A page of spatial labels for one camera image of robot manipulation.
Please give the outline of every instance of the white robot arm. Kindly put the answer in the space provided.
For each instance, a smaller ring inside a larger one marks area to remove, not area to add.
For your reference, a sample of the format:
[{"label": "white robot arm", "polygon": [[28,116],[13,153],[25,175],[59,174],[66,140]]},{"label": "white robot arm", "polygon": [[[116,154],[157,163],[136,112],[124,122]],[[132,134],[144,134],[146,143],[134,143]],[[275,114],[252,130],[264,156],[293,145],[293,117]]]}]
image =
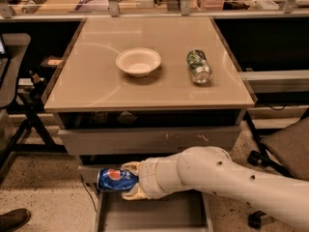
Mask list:
[{"label": "white robot arm", "polygon": [[299,231],[309,231],[309,183],[267,174],[232,162],[218,147],[192,147],[166,158],[129,162],[123,169],[139,176],[123,198],[157,199],[196,189],[250,203]]}]

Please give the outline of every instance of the black chair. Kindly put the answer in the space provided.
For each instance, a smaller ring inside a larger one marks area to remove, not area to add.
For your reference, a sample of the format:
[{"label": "black chair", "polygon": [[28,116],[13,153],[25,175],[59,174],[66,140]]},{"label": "black chair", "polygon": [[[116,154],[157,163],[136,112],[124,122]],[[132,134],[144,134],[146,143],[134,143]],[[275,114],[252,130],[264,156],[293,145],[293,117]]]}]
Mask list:
[{"label": "black chair", "polygon": [[[299,121],[261,139],[249,113],[244,116],[260,152],[252,151],[247,161],[252,165],[271,167],[283,176],[309,181],[309,109]],[[278,162],[270,159],[275,156]],[[249,215],[248,225],[260,229],[264,212]]]}]

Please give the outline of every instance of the green can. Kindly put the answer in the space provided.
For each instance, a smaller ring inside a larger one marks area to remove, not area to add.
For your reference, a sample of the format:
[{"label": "green can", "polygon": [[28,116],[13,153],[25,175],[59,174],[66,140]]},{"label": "green can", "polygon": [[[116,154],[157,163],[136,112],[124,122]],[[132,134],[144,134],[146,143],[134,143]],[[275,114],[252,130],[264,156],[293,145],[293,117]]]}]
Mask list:
[{"label": "green can", "polygon": [[192,50],[187,54],[187,64],[194,83],[204,84],[212,79],[212,70],[202,50]]}]

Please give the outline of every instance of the chair seat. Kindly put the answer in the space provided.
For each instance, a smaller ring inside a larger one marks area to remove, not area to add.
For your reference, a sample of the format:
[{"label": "chair seat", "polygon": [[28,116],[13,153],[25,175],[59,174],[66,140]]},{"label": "chair seat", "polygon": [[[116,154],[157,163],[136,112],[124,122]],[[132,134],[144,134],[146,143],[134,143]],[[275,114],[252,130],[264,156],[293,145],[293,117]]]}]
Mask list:
[{"label": "chair seat", "polygon": [[263,138],[261,143],[297,179],[309,181],[309,117]]}]

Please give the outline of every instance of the can lid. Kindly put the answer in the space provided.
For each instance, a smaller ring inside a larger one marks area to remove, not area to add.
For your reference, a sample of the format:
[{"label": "can lid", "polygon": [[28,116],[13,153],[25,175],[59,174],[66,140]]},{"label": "can lid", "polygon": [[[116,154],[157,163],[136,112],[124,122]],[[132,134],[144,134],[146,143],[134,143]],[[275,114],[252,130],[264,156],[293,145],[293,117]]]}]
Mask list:
[{"label": "can lid", "polygon": [[204,84],[211,80],[212,71],[208,67],[200,67],[192,71],[191,75],[192,81],[197,84]]}]

